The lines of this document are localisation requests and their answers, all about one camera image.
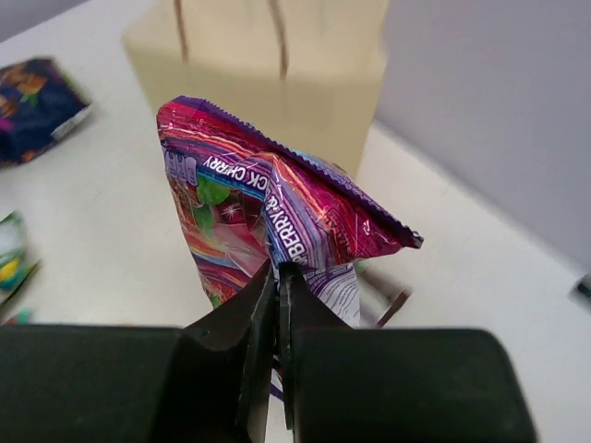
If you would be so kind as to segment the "dark blue purple snack bag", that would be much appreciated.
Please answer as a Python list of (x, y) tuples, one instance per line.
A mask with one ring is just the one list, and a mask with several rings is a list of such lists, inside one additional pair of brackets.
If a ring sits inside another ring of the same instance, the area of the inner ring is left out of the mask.
[(31, 162), (89, 115), (90, 98), (52, 57), (1, 68), (1, 165)]

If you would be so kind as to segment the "purple Fox's candy bag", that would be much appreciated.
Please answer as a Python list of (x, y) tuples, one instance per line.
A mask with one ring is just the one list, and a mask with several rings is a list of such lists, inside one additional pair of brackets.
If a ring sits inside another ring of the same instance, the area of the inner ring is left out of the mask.
[(213, 306), (263, 264), (293, 263), (310, 291), (355, 327), (357, 264), (422, 246), (345, 172), (211, 102), (180, 96), (160, 107), (156, 125), (181, 229)]

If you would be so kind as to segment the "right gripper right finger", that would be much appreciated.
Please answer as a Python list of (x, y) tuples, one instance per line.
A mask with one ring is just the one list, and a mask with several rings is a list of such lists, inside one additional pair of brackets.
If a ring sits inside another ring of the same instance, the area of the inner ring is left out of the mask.
[(297, 442), (534, 442), (509, 355), (483, 329), (354, 329), (279, 269), (285, 422)]

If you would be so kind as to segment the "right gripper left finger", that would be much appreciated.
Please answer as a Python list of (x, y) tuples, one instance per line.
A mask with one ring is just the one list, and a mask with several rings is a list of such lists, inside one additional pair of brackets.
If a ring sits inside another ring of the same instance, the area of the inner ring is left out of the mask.
[(263, 265), (185, 328), (1, 329), (5, 442), (261, 442), (275, 284)]

